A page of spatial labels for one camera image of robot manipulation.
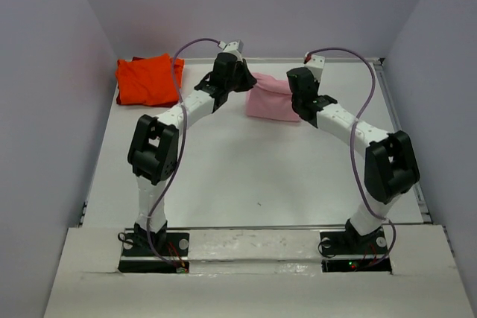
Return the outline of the pink t shirt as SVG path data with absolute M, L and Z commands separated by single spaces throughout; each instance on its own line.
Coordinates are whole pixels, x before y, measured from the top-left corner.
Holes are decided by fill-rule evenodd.
M 288 82 L 275 77 L 253 73 L 256 84 L 247 92 L 245 115 L 274 121 L 300 122 L 300 117 L 291 105 L 291 90 Z

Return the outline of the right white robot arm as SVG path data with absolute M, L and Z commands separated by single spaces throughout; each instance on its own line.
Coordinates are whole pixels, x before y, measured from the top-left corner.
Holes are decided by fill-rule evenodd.
M 420 180 L 409 135 L 376 128 L 319 95 L 319 81 L 306 67 L 288 71 L 292 109 L 299 117 L 347 144 L 362 202 L 342 231 L 322 236 L 323 256 L 359 255 L 376 241 L 394 203 Z

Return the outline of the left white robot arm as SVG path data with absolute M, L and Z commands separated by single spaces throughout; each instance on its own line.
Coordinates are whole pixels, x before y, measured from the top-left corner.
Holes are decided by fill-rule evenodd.
M 232 92 L 247 92 L 256 84 L 237 50 L 220 52 L 208 73 L 183 101 L 157 116 L 139 118 L 127 161 L 139 189 L 139 213 L 133 242 L 150 255 L 161 252 L 167 235 L 165 192 L 177 174 L 186 131 L 216 112 Z

